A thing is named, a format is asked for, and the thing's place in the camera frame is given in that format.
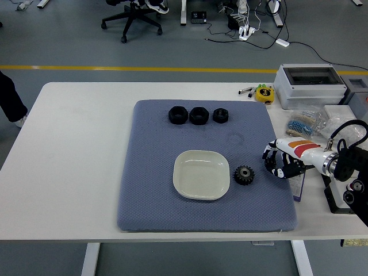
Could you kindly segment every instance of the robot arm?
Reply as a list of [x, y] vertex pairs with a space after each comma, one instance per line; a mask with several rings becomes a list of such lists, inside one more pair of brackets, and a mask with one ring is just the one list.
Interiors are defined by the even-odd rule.
[[[366, 135], [347, 147], [344, 139], [338, 142], [338, 151], [331, 150], [334, 137], [349, 125], [361, 125]], [[266, 170], [280, 178], [291, 178], [303, 174], [309, 168], [316, 168], [321, 174], [334, 177], [339, 181], [348, 180], [353, 172], [359, 172], [358, 178], [347, 186], [343, 198], [346, 204], [368, 226], [368, 151], [357, 145], [368, 139], [368, 125], [361, 120], [351, 120], [341, 125], [331, 135], [327, 147], [301, 137], [276, 139], [270, 142], [263, 153]], [[276, 153], [282, 151], [283, 167], [277, 168]]]

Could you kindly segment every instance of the yellow floor line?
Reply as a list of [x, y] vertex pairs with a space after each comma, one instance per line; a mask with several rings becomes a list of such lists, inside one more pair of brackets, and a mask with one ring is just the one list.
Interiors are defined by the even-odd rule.
[[[187, 67], [129, 67], [129, 66], [31, 66], [0, 65], [0, 70], [85, 70], [85, 71], [151, 71], [151, 72], [206, 72], [275, 74], [277, 69], [245, 68], [187, 68]], [[368, 71], [338, 71], [340, 75], [368, 75]]]

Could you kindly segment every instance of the gray padded mat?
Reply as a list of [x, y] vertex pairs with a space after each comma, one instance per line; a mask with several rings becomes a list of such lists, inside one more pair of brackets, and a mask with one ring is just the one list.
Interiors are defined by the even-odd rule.
[[[189, 120], [174, 125], [168, 111], [203, 106], [212, 115], [229, 111], [229, 121], [206, 125]], [[262, 154], [275, 139], [264, 104], [239, 101], [146, 100], [136, 104], [118, 206], [118, 226], [125, 231], [289, 231], [297, 225], [287, 180], [266, 171]], [[187, 150], [222, 154], [230, 173], [241, 165], [255, 171], [248, 186], [231, 177], [228, 192], [215, 201], [182, 197], [173, 185], [174, 162]]]

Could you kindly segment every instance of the person's leg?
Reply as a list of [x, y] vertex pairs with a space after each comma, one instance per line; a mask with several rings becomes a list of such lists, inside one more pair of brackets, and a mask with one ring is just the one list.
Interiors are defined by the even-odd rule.
[[14, 82], [0, 71], [0, 106], [10, 122], [27, 115], [27, 108], [19, 97]]

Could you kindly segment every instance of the floor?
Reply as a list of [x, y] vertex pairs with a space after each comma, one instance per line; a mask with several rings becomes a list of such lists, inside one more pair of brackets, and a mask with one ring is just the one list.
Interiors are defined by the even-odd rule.
[[[170, 1], [170, 12], [158, 19], [162, 36], [155, 27], [134, 22], [128, 42], [122, 44], [125, 20], [108, 22], [107, 30], [101, 29], [101, 19], [121, 12], [122, 4], [114, 7], [104, 0], [50, 0], [44, 9], [38, 9], [38, 1], [34, 1], [25, 11], [15, 11], [17, 4], [0, 0], [0, 70], [13, 79], [30, 110], [48, 82], [261, 83], [273, 82], [283, 63], [324, 63], [302, 44], [260, 49], [226, 36], [228, 21], [225, 14], [217, 12], [215, 2], [190, 0], [188, 14], [205, 10], [208, 23], [188, 21], [181, 26], [181, 3]], [[264, 12], [265, 2], [259, 12]], [[271, 17], [260, 14], [262, 30], [248, 42], [267, 48], [281, 31], [280, 38], [308, 44], [328, 62], [368, 68], [368, 37], [363, 35], [368, 2], [362, 2], [364, 5], [357, 7], [349, 0], [287, 1], [289, 35], [286, 28], [276, 28]], [[254, 9], [258, 1], [248, 3]], [[253, 13], [250, 24], [258, 26]], [[231, 42], [215, 43], [205, 38]], [[340, 74], [366, 74], [356, 67], [335, 68]], [[18, 133], [19, 129], [0, 113], [0, 167]], [[367, 274], [365, 247], [341, 248], [339, 240], [305, 244], [314, 275]], [[0, 275], [80, 275], [85, 248], [80, 243], [2, 242]], [[173, 260], [174, 256], [178, 262], [169, 263], [167, 258]], [[287, 242], [260, 249], [249, 242], [104, 244], [97, 275], [295, 275], [296, 265], [290, 256], [292, 249]], [[265, 260], [274, 264], [271, 270]]]

